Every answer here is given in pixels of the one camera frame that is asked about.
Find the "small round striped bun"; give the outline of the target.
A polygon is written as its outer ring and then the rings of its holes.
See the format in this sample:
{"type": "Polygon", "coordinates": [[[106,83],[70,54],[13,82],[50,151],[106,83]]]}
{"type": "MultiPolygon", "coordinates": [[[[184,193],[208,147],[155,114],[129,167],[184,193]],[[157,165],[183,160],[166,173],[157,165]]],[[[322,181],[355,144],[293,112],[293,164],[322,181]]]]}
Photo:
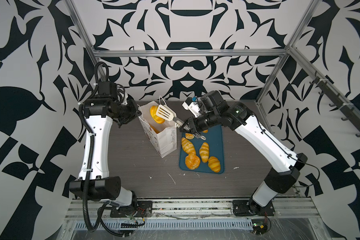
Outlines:
{"type": "Polygon", "coordinates": [[[158,106],[155,106],[155,105],[151,106],[150,107],[150,115],[157,124],[163,124],[165,122],[165,119],[163,119],[157,115],[157,110],[158,110],[158,106]]]}

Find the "white paper bag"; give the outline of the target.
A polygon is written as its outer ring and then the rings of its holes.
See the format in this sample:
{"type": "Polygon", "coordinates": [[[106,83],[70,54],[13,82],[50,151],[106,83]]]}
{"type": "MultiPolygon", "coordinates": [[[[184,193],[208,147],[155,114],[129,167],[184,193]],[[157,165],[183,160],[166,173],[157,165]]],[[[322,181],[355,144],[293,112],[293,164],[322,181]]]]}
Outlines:
{"type": "Polygon", "coordinates": [[[177,149],[177,128],[173,121],[165,121],[163,124],[157,124],[150,115],[150,107],[155,105],[166,105],[165,100],[159,97],[159,101],[151,101],[147,104],[138,105],[142,115],[139,117],[139,121],[143,127],[143,130],[156,149],[161,158],[166,157],[177,149]],[[156,134],[150,125],[154,126],[160,131],[156,134]]]}

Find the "metal tongs white tips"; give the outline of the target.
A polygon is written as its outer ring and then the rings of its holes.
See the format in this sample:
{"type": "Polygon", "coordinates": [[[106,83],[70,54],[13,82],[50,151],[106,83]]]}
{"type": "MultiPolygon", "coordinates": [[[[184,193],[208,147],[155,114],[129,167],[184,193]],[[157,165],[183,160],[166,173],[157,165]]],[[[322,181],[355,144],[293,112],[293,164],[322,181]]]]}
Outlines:
{"type": "Polygon", "coordinates": [[[169,108],[167,105],[158,105],[157,115],[166,121],[173,121],[176,123],[177,128],[182,129],[185,133],[193,134],[196,138],[206,140],[207,138],[197,132],[192,133],[189,124],[185,124],[184,121],[177,117],[177,114],[169,108]]]}

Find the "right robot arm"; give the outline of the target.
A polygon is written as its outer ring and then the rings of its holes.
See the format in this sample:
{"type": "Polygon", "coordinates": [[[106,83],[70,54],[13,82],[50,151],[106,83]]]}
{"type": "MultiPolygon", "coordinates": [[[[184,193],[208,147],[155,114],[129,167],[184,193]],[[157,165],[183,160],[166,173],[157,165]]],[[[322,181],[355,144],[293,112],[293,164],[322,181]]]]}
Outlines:
{"type": "Polygon", "coordinates": [[[249,200],[253,212],[266,207],[277,194],[285,193],[297,182],[300,170],[307,163],[307,156],[284,146],[243,103],[229,105],[225,100],[205,102],[201,108],[189,98],[182,106],[192,112],[193,117],[185,121],[181,131],[200,134],[216,125],[230,128],[249,141],[271,164],[270,172],[249,200]]]}

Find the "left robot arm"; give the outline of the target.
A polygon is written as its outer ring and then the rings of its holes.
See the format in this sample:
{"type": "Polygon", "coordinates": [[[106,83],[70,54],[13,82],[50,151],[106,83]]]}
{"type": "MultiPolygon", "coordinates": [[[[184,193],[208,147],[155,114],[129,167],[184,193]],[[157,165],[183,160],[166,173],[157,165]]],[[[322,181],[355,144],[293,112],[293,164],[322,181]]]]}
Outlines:
{"type": "Polygon", "coordinates": [[[70,192],[86,201],[110,201],[111,205],[128,207],[134,193],[121,185],[120,177],[110,177],[108,167],[109,137],[113,123],[119,127],[139,117],[134,100],[117,103],[112,98],[88,99],[80,105],[79,117],[86,129],[84,159],[70,192]]]}

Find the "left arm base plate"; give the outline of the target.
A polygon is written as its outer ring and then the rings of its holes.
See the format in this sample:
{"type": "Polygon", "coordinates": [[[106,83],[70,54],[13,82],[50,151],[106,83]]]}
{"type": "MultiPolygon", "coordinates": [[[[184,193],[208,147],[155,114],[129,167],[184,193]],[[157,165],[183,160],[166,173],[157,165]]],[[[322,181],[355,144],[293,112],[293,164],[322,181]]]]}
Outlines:
{"type": "Polygon", "coordinates": [[[147,217],[152,213],[152,201],[140,201],[133,203],[131,206],[113,208],[111,210],[111,218],[126,218],[126,217],[147,217]]]}

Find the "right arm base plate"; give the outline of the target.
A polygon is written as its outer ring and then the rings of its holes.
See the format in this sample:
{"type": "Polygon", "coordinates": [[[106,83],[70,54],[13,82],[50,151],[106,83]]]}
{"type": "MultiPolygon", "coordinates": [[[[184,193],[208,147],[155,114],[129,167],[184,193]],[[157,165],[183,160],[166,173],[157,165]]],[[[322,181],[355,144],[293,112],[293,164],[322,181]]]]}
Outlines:
{"type": "Polygon", "coordinates": [[[272,202],[265,207],[261,207],[252,199],[249,200],[233,200],[233,214],[237,217],[248,216],[274,216],[275,208],[272,202]]]}

